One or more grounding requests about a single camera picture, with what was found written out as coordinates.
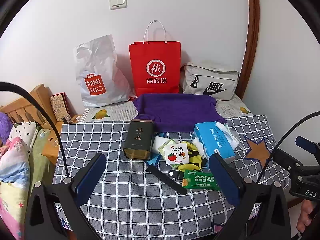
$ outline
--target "purple plush toy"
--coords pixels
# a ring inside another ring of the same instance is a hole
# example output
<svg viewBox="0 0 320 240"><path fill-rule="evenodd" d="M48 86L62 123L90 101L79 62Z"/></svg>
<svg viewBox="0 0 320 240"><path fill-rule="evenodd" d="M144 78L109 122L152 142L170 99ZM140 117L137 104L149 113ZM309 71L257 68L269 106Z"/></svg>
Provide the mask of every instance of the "purple plush toy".
<svg viewBox="0 0 320 240"><path fill-rule="evenodd" d="M9 138L13 123L7 114L0 112L0 139L5 144Z"/></svg>

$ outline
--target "tissue box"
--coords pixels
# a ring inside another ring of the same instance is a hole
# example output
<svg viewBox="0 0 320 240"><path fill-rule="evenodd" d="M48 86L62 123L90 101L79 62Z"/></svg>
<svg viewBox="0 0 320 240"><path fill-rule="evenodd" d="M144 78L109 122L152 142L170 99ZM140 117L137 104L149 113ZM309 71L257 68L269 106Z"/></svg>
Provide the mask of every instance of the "tissue box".
<svg viewBox="0 0 320 240"><path fill-rule="evenodd" d="M199 138L209 157L211 154L219 153L226 163L234 160L235 153L224 133L216 127L216 122L196 123L193 134Z"/></svg>

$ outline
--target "nike swoosh logo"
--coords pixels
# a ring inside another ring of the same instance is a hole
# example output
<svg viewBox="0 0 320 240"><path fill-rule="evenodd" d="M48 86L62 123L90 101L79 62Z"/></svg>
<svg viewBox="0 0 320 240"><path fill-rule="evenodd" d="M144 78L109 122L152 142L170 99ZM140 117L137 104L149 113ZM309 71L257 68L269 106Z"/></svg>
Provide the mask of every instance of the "nike swoosh logo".
<svg viewBox="0 0 320 240"><path fill-rule="evenodd" d="M218 91L208 92L208 88L206 88L205 91L203 91L203 94L204 94L205 96L211 96L211 95L214 95L214 94L216 94L216 93L222 92L222 91L224 91L224 90L218 90Z"/></svg>

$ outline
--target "pillow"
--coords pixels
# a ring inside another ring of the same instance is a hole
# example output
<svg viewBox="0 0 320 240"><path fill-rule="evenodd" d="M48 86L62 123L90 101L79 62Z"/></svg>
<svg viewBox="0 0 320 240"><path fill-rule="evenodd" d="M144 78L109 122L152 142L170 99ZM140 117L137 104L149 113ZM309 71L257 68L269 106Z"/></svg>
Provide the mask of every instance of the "pillow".
<svg viewBox="0 0 320 240"><path fill-rule="evenodd" d="M9 137L13 123L9 116L0 112L0 139L5 143Z"/></svg>
<svg viewBox="0 0 320 240"><path fill-rule="evenodd" d="M39 129L40 125L36 122L15 123L11 129L9 140L12 141L19 137L24 143L27 156L29 156Z"/></svg>

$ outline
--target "nike bag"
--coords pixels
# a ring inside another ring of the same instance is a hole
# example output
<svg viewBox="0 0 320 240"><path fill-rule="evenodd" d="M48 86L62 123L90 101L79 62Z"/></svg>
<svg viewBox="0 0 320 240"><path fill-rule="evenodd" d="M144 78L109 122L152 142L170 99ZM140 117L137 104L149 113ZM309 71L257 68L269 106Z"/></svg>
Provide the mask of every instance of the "nike bag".
<svg viewBox="0 0 320 240"><path fill-rule="evenodd" d="M129 45L136 95L144 93L179 93L181 44L179 41L149 41L148 28L143 41Z"/></svg>
<svg viewBox="0 0 320 240"><path fill-rule="evenodd" d="M230 100L236 90L239 72L217 64L182 66L181 87L184 94L208 95L217 100Z"/></svg>
<svg viewBox="0 0 320 240"><path fill-rule="evenodd" d="M134 97L127 79L116 67L112 35L106 35L74 49L76 80L84 107L100 107Z"/></svg>

